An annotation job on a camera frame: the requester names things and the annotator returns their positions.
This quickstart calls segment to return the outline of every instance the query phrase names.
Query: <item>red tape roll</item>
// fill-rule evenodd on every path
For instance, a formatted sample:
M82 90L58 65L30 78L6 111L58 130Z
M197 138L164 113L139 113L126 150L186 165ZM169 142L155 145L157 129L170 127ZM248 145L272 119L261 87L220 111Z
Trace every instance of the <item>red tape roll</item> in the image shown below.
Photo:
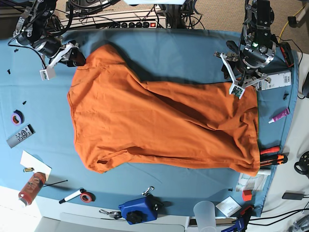
M81 194L81 200L82 200L83 202L86 202L86 203L92 202L91 193L89 193L89 192L83 192L83 193Z

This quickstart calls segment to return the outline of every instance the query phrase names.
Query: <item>floor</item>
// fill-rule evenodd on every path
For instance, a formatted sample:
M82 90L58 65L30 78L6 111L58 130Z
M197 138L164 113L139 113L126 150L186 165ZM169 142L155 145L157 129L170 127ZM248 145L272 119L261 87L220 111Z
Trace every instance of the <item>floor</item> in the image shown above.
M36 202L20 208L19 191L0 186L0 192L0 232L34 232L41 220Z
M67 0L58 0L57 8L65 9ZM271 26L271 32L280 35L280 32L287 22L287 16L294 15L302 6L299 0L271 0L270 5L275 13L275 20ZM107 9L114 11L151 9L152 5L138 5L135 7L120 1ZM210 30L230 30L241 31L244 20L244 1L243 0L198 0L196 9L203 14L201 22L206 29ZM309 13L300 22L299 28L286 27L282 38L293 39L304 53L309 54ZM290 43L292 49L297 47Z

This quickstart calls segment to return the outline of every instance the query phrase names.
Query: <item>clear plastic cup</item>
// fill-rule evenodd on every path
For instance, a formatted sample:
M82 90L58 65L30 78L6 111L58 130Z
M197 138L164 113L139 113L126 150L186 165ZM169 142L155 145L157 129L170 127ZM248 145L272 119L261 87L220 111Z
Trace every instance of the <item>clear plastic cup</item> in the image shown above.
M203 201L197 203L193 208L193 212L199 232L216 232L216 216L212 202Z

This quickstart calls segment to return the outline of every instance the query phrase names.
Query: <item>white marker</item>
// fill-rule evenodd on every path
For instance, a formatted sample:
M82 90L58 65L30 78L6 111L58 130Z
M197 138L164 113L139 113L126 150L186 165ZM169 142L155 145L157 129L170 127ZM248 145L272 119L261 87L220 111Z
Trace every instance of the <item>white marker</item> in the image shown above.
M81 195L83 192L86 192L86 190L81 188L81 189L77 190L76 192L72 193L71 195L63 198L61 201L59 201L59 204L62 204L64 202L68 202L69 200Z

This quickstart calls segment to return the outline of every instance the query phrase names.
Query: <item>black screw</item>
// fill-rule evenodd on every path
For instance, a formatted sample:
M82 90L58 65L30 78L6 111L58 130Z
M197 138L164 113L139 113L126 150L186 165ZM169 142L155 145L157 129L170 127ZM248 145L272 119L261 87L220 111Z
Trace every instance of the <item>black screw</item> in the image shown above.
M289 94L288 94L288 93L285 93L284 96L283 96L283 100L284 100L284 101L286 100L286 97L287 97L287 96L289 96Z

